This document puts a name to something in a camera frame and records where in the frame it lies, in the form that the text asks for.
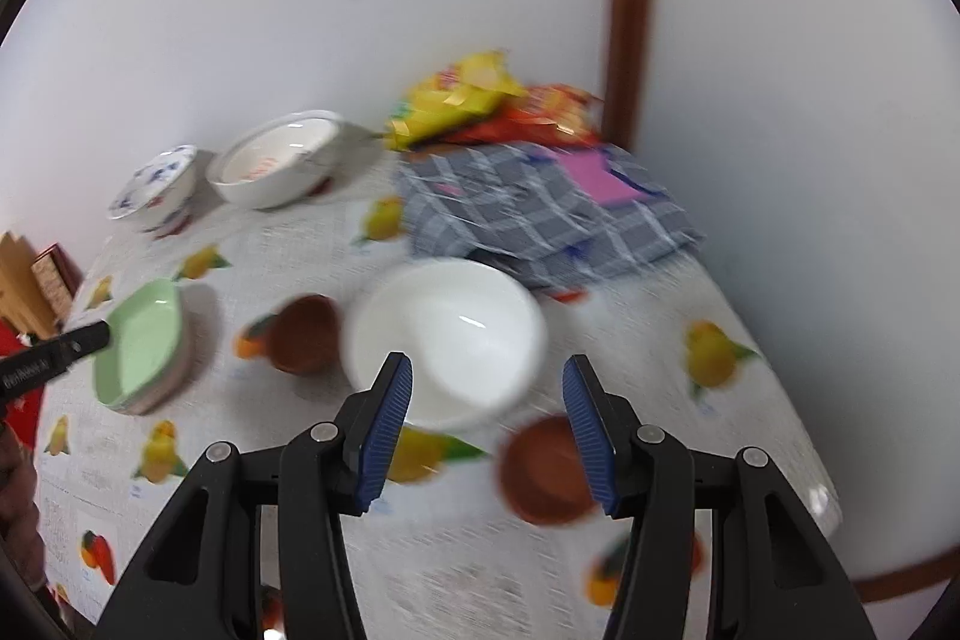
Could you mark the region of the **cardboard box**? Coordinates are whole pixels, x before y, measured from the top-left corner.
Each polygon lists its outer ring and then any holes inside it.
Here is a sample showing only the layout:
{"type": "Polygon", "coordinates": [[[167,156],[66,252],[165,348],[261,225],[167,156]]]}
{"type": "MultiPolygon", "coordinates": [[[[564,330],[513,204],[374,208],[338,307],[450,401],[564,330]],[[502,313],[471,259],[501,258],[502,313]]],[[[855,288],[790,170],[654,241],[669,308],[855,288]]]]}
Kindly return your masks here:
{"type": "Polygon", "coordinates": [[[25,242],[3,232],[0,244],[0,310],[20,333],[52,338],[55,315],[32,274],[31,257],[25,242]]]}

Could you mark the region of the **large white bowl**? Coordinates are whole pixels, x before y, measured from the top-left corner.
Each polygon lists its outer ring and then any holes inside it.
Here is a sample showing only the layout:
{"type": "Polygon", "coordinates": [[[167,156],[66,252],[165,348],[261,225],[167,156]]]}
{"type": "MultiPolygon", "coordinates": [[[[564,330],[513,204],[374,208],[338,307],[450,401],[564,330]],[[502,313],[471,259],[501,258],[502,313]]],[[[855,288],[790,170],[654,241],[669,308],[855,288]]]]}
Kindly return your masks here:
{"type": "Polygon", "coordinates": [[[217,154],[206,168],[206,181],[239,208],[280,208],[334,174],[343,142],[345,122],[338,113],[288,113],[217,154]]]}

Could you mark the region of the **yellow chips bag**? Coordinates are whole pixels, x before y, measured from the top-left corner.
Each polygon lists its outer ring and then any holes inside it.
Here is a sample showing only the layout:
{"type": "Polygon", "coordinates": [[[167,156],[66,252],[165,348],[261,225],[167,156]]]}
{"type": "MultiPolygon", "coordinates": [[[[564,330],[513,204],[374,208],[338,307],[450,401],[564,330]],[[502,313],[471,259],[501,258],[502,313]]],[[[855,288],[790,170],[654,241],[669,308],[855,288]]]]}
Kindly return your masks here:
{"type": "Polygon", "coordinates": [[[387,119],[384,143],[392,151],[407,151],[490,117],[506,99],[524,96],[526,88],[512,76],[502,50],[471,53],[405,92],[387,119]]]}

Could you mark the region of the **plain white bowl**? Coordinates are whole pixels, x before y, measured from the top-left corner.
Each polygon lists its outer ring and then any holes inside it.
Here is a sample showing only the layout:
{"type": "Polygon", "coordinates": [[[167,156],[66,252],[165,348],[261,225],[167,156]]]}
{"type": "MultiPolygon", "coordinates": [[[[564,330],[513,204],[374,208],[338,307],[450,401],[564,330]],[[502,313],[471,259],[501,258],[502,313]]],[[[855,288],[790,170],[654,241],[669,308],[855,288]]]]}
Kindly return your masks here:
{"type": "Polygon", "coordinates": [[[356,390],[387,354],[412,363],[407,422],[467,431],[514,408],[544,365],[548,330],[534,296],[505,273],[467,260],[399,266],[348,307],[340,353],[356,390]]]}

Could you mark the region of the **red chips bag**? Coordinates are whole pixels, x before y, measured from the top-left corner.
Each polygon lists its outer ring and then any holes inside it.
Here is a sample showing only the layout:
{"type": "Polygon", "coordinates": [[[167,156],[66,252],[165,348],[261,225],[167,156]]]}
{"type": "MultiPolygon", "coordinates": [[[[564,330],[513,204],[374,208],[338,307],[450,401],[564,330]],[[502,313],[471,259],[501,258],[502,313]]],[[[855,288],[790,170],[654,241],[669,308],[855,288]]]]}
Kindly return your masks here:
{"type": "Polygon", "coordinates": [[[530,86],[523,97],[506,99],[488,119],[451,131],[441,138],[441,143],[535,143],[554,148],[589,148],[601,141],[594,120],[600,103],[590,92],[573,86],[530,86]]]}

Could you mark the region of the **grey checked cloth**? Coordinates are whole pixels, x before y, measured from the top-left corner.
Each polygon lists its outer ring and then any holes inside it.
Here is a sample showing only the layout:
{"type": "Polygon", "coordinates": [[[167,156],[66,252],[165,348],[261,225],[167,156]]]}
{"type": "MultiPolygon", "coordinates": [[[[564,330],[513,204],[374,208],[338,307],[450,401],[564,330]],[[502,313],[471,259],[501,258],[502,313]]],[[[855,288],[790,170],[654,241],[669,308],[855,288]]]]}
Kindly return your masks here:
{"type": "Polygon", "coordinates": [[[641,273],[700,241],[685,209],[612,145],[405,156],[397,190],[413,255],[486,263],[529,289],[573,291],[641,273]]]}

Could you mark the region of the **green square plate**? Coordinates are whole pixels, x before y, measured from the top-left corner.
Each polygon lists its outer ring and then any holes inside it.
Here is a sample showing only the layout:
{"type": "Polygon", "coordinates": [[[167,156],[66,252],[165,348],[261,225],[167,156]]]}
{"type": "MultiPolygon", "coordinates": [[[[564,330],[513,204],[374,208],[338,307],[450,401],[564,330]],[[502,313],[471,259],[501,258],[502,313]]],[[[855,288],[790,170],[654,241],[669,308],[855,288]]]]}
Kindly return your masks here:
{"type": "Polygon", "coordinates": [[[181,291],[171,280],[149,281],[106,323],[110,344],[94,356],[94,396],[114,413],[148,413],[176,388],[189,357],[181,291]]]}

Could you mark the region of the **brown clay bowl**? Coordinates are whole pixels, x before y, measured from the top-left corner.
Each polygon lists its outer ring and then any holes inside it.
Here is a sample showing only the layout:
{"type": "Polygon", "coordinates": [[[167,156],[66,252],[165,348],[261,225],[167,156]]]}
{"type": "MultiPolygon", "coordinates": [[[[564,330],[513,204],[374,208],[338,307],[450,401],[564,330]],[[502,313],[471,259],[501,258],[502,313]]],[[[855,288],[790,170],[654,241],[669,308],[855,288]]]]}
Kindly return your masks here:
{"type": "Polygon", "coordinates": [[[268,326],[265,354],[280,372],[322,374],[340,359],[340,317],[332,299],[309,294],[278,310],[268,326]]]}
{"type": "Polygon", "coordinates": [[[562,414],[540,417],[509,439],[498,463],[498,487],[511,512],[530,525],[568,525],[597,507],[562,414]]]}

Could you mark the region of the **blue patterned white bowl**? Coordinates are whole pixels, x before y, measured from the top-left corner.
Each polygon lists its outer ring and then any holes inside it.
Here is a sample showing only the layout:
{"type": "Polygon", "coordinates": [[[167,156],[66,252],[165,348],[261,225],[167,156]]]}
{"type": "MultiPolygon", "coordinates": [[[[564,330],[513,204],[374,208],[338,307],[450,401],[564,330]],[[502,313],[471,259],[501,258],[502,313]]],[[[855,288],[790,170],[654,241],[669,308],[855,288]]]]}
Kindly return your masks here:
{"type": "Polygon", "coordinates": [[[174,146],[130,177],[107,208],[107,219],[161,239],[189,220],[196,186],[197,148],[174,146]]]}

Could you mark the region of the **patterned brown box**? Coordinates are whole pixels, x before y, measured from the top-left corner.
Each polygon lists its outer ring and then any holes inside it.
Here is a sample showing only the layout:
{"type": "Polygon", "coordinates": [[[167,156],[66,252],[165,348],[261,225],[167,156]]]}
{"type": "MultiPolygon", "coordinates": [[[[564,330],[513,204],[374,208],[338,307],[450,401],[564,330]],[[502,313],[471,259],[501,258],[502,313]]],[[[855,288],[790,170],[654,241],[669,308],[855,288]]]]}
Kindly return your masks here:
{"type": "Polygon", "coordinates": [[[31,262],[31,271],[55,315],[55,321],[65,323],[80,287],[75,265],[59,244],[52,244],[37,253],[31,262]]]}

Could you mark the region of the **white bowl with orange print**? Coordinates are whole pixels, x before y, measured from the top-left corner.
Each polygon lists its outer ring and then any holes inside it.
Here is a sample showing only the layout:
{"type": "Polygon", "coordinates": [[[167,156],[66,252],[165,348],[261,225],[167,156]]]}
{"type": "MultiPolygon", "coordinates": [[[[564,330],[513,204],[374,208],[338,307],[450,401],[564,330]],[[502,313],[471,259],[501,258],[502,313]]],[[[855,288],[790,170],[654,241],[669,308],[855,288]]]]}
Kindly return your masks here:
{"type": "Polygon", "coordinates": [[[306,163],[337,135],[338,125],[329,119],[286,120],[257,133],[231,152],[223,164],[220,181],[256,181],[283,167],[306,163]]]}

